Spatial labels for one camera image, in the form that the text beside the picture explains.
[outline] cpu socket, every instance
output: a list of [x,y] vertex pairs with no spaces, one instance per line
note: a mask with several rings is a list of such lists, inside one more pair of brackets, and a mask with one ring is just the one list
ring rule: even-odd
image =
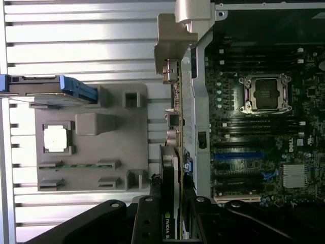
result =
[[248,75],[239,78],[244,85],[244,104],[239,111],[246,114],[279,114],[292,110],[288,104],[288,82],[285,74]]

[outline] heatsink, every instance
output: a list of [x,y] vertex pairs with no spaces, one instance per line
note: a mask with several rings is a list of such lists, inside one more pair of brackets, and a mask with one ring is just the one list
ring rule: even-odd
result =
[[304,164],[283,165],[283,186],[286,188],[307,187],[307,170]]

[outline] green circuit board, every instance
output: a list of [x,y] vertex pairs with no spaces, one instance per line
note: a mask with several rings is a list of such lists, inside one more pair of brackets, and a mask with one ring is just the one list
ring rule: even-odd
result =
[[325,204],[324,60],[324,47],[206,51],[212,196]]

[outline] white chip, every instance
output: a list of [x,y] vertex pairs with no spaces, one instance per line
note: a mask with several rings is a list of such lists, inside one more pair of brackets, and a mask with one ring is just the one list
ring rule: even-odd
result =
[[304,139],[297,139],[297,146],[303,146],[304,145]]
[[67,131],[63,126],[48,126],[44,130],[44,148],[50,152],[60,152],[64,151],[67,146]]

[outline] connector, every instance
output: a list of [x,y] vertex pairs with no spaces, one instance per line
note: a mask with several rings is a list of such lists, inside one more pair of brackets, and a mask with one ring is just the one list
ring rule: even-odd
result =
[[213,198],[217,204],[225,204],[229,201],[239,200],[243,202],[260,202],[260,195],[228,195],[228,196],[214,196]]
[[215,160],[263,159],[264,157],[263,152],[225,152],[214,155]]

